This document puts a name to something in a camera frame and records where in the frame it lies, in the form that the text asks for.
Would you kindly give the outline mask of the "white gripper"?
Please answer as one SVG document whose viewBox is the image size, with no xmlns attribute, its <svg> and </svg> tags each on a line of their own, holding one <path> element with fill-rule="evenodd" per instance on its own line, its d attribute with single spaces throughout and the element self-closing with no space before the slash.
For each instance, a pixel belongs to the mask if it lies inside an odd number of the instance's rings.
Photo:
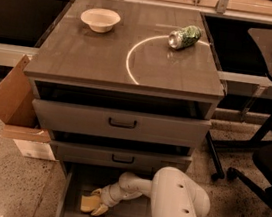
<svg viewBox="0 0 272 217">
<path fill-rule="evenodd" d="M 117 182 L 104 188 L 97 188 L 91 192 L 91 195 L 100 196 L 102 201 L 102 204 L 91 211 L 92 217 L 102 216 L 109 210 L 108 207 L 116 206 L 121 200 L 128 198 L 128 192 L 120 187 Z"/>
</svg>

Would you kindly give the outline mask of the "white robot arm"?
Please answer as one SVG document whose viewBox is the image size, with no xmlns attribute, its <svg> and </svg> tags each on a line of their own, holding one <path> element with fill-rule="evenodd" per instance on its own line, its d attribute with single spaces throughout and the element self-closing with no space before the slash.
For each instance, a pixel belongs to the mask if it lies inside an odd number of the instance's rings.
<svg viewBox="0 0 272 217">
<path fill-rule="evenodd" d="M 81 207 L 96 217 L 103 215 L 122 200 L 131 200 L 142 194 L 149 197 L 152 217 L 205 217 L 210 211 L 210 200 L 204 189 L 175 167 L 160 168 L 152 180 L 123 173 L 112 185 L 93 190 L 92 200 Z"/>
</svg>

